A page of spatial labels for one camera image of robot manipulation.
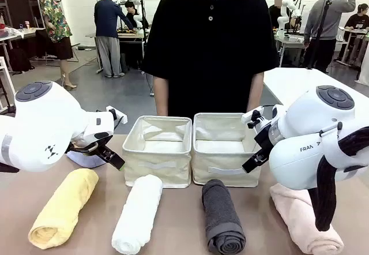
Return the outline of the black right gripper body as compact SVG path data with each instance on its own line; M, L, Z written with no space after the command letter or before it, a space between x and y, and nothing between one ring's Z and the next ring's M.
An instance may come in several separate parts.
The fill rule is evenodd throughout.
M255 155L269 156L271 150L277 143L277 121L258 118L254 122L254 128L257 132L254 140L260 147L259 151Z

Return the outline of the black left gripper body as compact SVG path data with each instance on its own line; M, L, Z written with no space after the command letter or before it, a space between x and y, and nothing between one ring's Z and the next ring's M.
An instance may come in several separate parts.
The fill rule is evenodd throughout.
M67 148L67 152L74 151L79 153L85 153L88 155L96 155L96 149L98 148L98 146L106 145L109 141L110 138L102 138L97 140L96 142L87 145L86 147L78 147L71 142Z

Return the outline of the lavender blue towel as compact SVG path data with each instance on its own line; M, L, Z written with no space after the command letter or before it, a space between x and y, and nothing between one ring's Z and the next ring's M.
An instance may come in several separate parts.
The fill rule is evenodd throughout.
M87 156L83 153L69 151L66 156L83 168L93 169L106 164L106 162L97 155Z

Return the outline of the white towel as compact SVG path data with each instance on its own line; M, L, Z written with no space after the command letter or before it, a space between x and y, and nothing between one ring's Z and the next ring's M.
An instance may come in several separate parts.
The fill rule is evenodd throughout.
M123 255L137 255L150 241L163 182L154 175L135 180L112 235L112 247Z

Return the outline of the yellow towel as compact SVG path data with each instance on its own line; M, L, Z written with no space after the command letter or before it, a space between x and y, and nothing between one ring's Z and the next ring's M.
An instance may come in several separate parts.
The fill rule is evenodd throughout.
M64 244L98 180L96 172L88 168L70 172L37 216L28 233L29 242L42 250Z

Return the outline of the dark grey towel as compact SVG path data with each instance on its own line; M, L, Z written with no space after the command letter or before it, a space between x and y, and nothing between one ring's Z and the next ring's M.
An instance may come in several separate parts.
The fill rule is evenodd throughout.
M246 245L240 219L227 187L211 179L202 187L205 235L208 250L215 255L237 255Z

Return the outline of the pink towel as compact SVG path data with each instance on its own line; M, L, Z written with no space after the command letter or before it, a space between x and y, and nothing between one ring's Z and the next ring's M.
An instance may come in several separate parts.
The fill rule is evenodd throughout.
M292 241L307 255L339 255L344 243L333 227L318 231L307 190L291 190L279 183L270 187L270 196L286 224Z

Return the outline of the person's right forearm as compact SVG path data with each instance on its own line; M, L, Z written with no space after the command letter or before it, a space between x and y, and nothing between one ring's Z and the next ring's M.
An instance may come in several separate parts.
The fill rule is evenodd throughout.
M168 116L168 81L154 77L153 89L156 103L156 111L159 116Z

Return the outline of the cream fabric storage bin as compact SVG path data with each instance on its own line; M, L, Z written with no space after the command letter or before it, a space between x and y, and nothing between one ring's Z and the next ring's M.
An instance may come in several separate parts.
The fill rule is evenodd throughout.
M192 120L186 117L141 116L122 145L126 185L146 175L164 188L191 184Z
M204 185L219 179L227 187L258 186L261 168L246 173L242 165L260 150L256 131L242 122L242 113L198 113L193 120L193 181Z

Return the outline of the person in black polo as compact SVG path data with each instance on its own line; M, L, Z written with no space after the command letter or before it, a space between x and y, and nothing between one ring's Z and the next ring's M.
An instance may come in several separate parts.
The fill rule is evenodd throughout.
M266 0L160 0L143 66L168 81L168 117L248 112L253 76L277 66Z

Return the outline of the black backpack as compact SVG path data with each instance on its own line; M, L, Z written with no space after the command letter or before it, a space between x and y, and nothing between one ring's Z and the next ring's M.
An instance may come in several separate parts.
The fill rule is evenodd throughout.
M14 72L27 72L32 69L27 54L21 48L9 50L9 61Z

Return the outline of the grey background desk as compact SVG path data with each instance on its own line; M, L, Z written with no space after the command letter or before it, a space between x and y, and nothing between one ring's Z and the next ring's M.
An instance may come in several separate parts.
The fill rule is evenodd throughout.
M86 38L92 38L95 41L96 45L96 54L97 54L97 62L99 64L99 68L96 70L96 74L99 74L103 71L103 65L101 63L100 53L99 53L99 47L97 45L96 35L95 33L89 33L85 35ZM142 33L118 33L118 39L120 43L123 44L139 44L141 47L141 53L140 57L141 59L144 58L144 52L145 52L145 45L146 45L146 38Z

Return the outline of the man in navy jacket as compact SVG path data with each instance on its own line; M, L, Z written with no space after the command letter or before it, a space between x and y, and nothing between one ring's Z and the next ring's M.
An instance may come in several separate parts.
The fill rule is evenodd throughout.
M117 21L121 19L128 29L135 30L132 23L113 0L99 0L95 4L94 19L96 41L106 78L120 78L121 54L117 32Z

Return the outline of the seated person in black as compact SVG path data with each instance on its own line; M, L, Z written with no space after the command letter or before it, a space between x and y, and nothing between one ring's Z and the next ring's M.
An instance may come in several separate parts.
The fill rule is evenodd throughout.
M138 10L135 8L135 5L132 1L127 1L125 3L125 8L127 10L126 17L131 22L133 28L149 28L147 20L138 13Z

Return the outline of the seated woman in black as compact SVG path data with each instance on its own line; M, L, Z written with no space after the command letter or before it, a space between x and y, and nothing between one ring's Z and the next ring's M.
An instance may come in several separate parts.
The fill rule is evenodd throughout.
M360 4L357 9L357 13L350 16L347 23L345 24L345 29L347 30L365 30L369 32L369 16L367 12L369 11L369 5L366 3ZM357 52L357 49L361 47L363 33L344 33L344 40L349 43L350 46L350 57L348 59L353 60L353 55Z

